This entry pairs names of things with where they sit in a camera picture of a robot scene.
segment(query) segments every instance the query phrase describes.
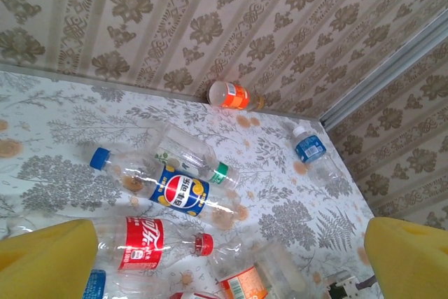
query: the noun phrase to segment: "small water bottle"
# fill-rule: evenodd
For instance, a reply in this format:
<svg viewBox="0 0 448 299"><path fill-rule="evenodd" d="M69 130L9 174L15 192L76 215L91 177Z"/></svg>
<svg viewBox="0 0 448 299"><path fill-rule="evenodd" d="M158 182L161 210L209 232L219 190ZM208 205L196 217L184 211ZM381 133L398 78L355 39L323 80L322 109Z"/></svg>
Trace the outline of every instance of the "small water bottle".
<svg viewBox="0 0 448 299"><path fill-rule="evenodd" d="M318 136L306 131L303 126L297 126L293 134L294 144L297 144L295 152L300 160L308 165L308 176L313 183L325 186L343 177Z"/></svg>

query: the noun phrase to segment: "patterned wallpaper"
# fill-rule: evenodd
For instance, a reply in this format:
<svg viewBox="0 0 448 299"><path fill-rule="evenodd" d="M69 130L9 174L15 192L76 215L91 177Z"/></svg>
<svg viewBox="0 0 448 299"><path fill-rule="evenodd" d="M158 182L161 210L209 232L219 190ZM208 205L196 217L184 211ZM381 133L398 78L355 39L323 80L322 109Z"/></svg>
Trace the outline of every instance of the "patterned wallpaper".
<svg viewBox="0 0 448 299"><path fill-rule="evenodd" d="M330 131L375 215L448 229L448 39Z"/></svg>
<svg viewBox="0 0 448 299"><path fill-rule="evenodd" d="M0 0L0 62L319 117L446 0Z"/></svg>

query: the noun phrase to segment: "floral wallpaper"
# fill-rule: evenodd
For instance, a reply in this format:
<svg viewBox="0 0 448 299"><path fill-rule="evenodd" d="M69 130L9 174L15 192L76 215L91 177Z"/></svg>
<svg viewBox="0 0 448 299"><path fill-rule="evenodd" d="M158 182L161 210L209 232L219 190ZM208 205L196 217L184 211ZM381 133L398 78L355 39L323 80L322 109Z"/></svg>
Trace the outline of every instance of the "floral wallpaper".
<svg viewBox="0 0 448 299"><path fill-rule="evenodd" d="M0 0L0 62L318 118L446 0Z"/></svg>
<svg viewBox="0 0 448 299"><path fill-rule="evenodd" d="M121 193L89 166L98 146L144 149L155 123L166 119L206 141L219 160L239 170L240 221L232 228L216 230ZM319 188L309 180L291 143L297 124L322 139L345 175L338 183ZM359 280L373 273L363 248L372 212L317 121L0 72L0 186L0 237L5 217L23 209L82 217L152 216L192 234L209 232L218 243L236 234L251 249L280 240L307 279L310 298L327 298L325 278L336 272L347 270ZM220 291L206 258L185 258L149 273L168 280L172 292ZM382 298L378 285L364 292L364 298Z"/></svg>
<svg viewBox="0 0 448 299"><path fill-rule="evenodd" d="M330 132L377 216L448 229L448 39Z"/></svg>

